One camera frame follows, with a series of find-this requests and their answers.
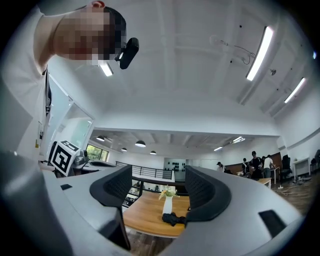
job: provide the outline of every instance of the black panel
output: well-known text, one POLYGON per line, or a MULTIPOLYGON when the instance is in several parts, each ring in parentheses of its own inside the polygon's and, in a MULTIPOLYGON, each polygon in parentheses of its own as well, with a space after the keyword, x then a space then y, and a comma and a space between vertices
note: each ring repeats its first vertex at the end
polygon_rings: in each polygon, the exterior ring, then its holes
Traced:
POLYGON ((231 191, 226 184, 189 165, 186 166, 185 188, 191 208, 186 215, 187 222, 213 220, 231 201, 231 191))
POLYGON ((285 229, 286 225, 273 210, 259 212, 261 219, 270 232, 272 238, 285 229))
POLYGON ((130 250, 122 204, 132 186, 132 165, 124 165, 120 170, 96 180, 90 186, 90 194, 104 206, 117 207, 118 216, 99 232, 118 246, 130 250))

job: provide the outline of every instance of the white wall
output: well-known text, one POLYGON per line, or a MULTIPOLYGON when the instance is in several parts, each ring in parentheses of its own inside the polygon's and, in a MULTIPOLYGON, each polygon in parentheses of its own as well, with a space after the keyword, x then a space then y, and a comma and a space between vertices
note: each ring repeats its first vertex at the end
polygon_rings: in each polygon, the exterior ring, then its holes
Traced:
POLYGON ((123 98, 98 120, 96 127, 102 130, 279 135, 274 120, 259 109, 239 105, 226 98, 189 97, 123 98))
POLYGON ((54 80, 66 93, 93 118, 98 119, 103 115, 106 102, 90 97, 88 90, 90 85, 82 84, 68 67, 66 60, 54 56, 48 63, 48 70, 54 80))
POLYGON ((277 139, 277 137, 260 137, 228 145, 220 150, 221 162, 227 166, 242 163, 243 158, 250 161, 252 151, 255 151, 258 157, 276 154, 279 152, 277 139))
POLYGON ((315 157, 320 149, 320 80, 314 75, 297 98, 275 118, 292 162, 315 157))

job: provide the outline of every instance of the ceiling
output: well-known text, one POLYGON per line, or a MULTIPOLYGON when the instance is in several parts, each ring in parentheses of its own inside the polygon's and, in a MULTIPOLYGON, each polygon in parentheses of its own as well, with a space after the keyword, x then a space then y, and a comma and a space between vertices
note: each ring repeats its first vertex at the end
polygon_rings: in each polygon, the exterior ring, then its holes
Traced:
MULTIPOLYGON (((114 75, 100 67, 66 60, 88 94, 108 109, 135 96, 172 98, 194 94, 206 100, 228 98, 274 117, 310 65, 312 49, 295 23, 268 1, 253 0, 109 0, 107 6, 126 19, 127 38, 140 50, 128 69, 110 60, 114 75), (275 33, 255 79, 245 48, 257 53, 265 26, 275 33), (229 44, 210 43, 210 36, 229 44)), ((74 10, 87 0, 51 9, 74 10)))
MULTIPOLYGON (((237 135, 223 134, 205 134, 205 133, 186 133, 186 132, 137 132, 137 131, 109 131, 95 129, 90 139, 105 145, 114 150, 132 147, 137 141, 144 141, 145 144, 157 146, 178 146, 179 148, 192 148, 203 150, 214 150, 218 147, 225 146, 236 139, 237 135), (104 136, 105 142, 96 140, 97 136, 104 136)), ((255 137, 246 136, 246 140, 252 141, 255 137)))

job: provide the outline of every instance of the office chair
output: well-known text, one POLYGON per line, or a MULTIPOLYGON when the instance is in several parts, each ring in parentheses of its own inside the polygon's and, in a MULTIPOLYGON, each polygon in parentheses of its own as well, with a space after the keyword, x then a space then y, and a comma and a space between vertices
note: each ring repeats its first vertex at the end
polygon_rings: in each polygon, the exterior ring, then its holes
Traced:
POLYGON ((288 155, 286 154, 282 158, 282 170, 280 171, 280 185, 284 178, 291 173, 292 170, 290 168, 290 157, 288 157, 288 155))

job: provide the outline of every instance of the wooden floor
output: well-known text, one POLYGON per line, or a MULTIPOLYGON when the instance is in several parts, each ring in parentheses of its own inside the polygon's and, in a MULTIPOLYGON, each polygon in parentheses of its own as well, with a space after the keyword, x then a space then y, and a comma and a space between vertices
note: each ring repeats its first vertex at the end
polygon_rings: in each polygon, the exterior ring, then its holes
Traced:
MULTIPOLYGON (((320 188, 320 172, 314 174, 312 179, 301 185, 290 182, 278 189, 279 183, 272 184, 271 189, 295 206, 301 214, 305 215, 320 188)), ((142 234, 127 228, 127 235, 131 243, 131 253, 137 256, 155 256, 169 246, 173 239, 142 234)))

